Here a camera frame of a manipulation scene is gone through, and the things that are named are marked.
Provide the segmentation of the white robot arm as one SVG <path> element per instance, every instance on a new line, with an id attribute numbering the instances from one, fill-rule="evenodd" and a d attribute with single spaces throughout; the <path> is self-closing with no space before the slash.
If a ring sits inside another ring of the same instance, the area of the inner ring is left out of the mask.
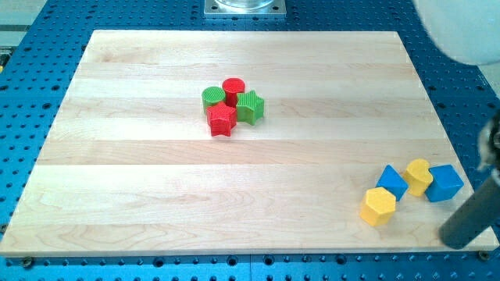
<path id="1" fill-rule="evenodd" d="M 413 0 L 434 44 L 462 64 L 499 62 L 499 2 L 495 0 Z M 479 133 L 479 169 L 491 175 L 439 228 L 446 246 L 462 249 L 499 217 L 499 114 Z"/>

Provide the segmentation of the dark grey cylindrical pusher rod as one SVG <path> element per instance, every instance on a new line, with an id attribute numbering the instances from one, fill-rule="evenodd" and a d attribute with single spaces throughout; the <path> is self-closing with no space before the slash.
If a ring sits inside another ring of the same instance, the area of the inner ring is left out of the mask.
<path id="1" fill-rule="evenodd" d="M 439 228 L 441 242 L 455 250 L 467 246 L 499 217 L 499 174 L 492 173 Z"/>

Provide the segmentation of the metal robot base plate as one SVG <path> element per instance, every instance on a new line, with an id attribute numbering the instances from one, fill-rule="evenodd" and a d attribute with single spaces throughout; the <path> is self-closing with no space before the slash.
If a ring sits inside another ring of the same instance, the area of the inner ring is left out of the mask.
<path id="1" fill-rule="evenodd" d="M 282 18 L 287 14 L 285 0 L 204 0 L 205 18 Z"/>

